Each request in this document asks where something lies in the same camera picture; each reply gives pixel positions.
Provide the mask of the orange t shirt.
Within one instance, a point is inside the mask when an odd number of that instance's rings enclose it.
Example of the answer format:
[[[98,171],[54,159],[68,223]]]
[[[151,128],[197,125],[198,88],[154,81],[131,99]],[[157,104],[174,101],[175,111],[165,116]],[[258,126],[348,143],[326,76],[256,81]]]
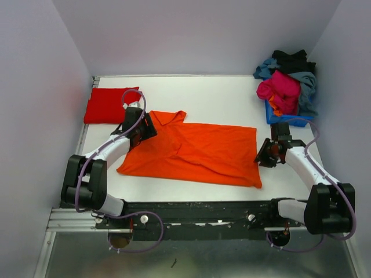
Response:
[[[261,188],[254,127],[186,123],[184,111],[151,111],[157,135],[117,168],[122,175]]]

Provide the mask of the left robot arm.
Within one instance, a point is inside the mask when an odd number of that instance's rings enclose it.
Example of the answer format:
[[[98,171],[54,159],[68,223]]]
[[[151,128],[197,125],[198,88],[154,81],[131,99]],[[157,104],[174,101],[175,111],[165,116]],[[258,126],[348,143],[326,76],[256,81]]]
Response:
[[[155,137],[157,131],[150,114],[139,107],[126,109],[122,123],[108,140],[85,155],[72,155],[61,189],[61,201],[75,206],[77,212],[94,210],[109,215],[108,221],[117,229],[128,224],[124,201],[107,193],[108,169],[142,141]]]

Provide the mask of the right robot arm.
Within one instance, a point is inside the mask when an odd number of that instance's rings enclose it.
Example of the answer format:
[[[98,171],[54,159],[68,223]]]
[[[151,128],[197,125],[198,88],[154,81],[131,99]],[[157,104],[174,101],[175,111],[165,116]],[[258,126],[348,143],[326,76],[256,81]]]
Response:
[[[295,140],[287,122],[273,123],[271,137],[266,138],[255,158],[261,167],[287,164],[301,178],[310,194],[306,201],[275,198],[267,211],[267,221],[279,227],[287,220],[303,224],[312,235],[328,235],[347,240],[357,228],[355,188],[330,175],[309,152],[308,144]]]

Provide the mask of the blue plastic bin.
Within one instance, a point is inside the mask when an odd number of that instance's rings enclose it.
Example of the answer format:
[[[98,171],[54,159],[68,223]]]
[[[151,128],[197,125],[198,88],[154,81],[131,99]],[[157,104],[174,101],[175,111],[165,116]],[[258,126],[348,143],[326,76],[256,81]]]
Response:
[[[306,127],[306,125],[309,122],[313,121],[312,116],[299,116],[299,115],[281,115],[276,116],[274,114],[272,106],[270,106],[270,103],[265,100],[265,118],[268,125],[274,124],[274,123],[281,123],[281,122],[288,122],[289,125],[295,126],[295,127]]]

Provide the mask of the folded red t shirt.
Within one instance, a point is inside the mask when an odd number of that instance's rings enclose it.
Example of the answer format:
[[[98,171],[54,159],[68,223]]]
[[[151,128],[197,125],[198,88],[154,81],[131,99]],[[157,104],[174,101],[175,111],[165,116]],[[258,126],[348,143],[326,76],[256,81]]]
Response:
[[[122,95],[125,94],[124,103],[129,105],[141,99],[141,95],[133,90],[139,87],[126,88],[93,88],[86,107],[84,124],[119,124],[125,119]]]

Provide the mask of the magenta t shirt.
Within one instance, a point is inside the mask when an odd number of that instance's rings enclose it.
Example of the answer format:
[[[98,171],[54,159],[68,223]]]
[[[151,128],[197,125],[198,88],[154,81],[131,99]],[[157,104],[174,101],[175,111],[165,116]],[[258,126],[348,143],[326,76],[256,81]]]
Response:
[[[276,116],[296,115],[300,93],[300,82],[281,71],[275,71],[257,88],[258,98],[267,100]]]

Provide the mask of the grey blue t shirt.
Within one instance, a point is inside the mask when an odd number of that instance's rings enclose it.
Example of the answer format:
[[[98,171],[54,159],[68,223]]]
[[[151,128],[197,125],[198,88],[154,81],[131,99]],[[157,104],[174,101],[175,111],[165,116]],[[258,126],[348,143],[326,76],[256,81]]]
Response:
[[[266,80],[272,77],[275,71],[279,71],[279,65],[272,57],[265,60],[262,64],[258,65],[253,73],[254,78]],[[299,96],[298,114],[300,116],[317,116],[317,111],[312,103],[316,93],[317,78],[315,73],[311,72],[297,72],[287,74],[293,79],[300,82],[301,93]]]

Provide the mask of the black t shirt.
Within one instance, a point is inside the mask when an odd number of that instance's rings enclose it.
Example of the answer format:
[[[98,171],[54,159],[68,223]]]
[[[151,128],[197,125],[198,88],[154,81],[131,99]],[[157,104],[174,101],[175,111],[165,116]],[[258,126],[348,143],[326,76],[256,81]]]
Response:
[[[287,54],[280,50],[275,50],[272,58],[279,65],[279,70],[284,74],[293,74],[297,72],[315,73],[315,62],[307,61],[307,53],[304,49],[293,54]]]

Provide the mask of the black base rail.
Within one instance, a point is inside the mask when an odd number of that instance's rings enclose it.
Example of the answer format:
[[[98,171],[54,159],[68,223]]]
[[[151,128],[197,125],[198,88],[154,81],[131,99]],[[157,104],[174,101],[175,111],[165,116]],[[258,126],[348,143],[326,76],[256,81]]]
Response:
[[[125,233],[135,241],[264,240],[271,232],[277,245],[286,245],[289,232],[302,228],[298,220],[273,213],[272,201],[231,202],[130,202],[128,219],[98,214],[99,231]]]

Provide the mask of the aluminium frame profile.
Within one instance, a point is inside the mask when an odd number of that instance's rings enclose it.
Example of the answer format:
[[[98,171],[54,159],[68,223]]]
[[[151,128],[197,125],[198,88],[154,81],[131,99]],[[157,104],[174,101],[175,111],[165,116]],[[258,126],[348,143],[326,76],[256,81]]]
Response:
[[[100,77],[93,76],[92,88],[98,87]],[[77,146],[75,149],[75,154],[80,155],[83,151],[85,144],[85,138],[88,131],[88,125],[83,124]],[[59,208],[53,208],[48,224],[46,227],[47,232],[95,232],[96,231],[96,221],[95,218],[91,216],[90,212],[78,213],[75,210],[73,204],[60,202]]]

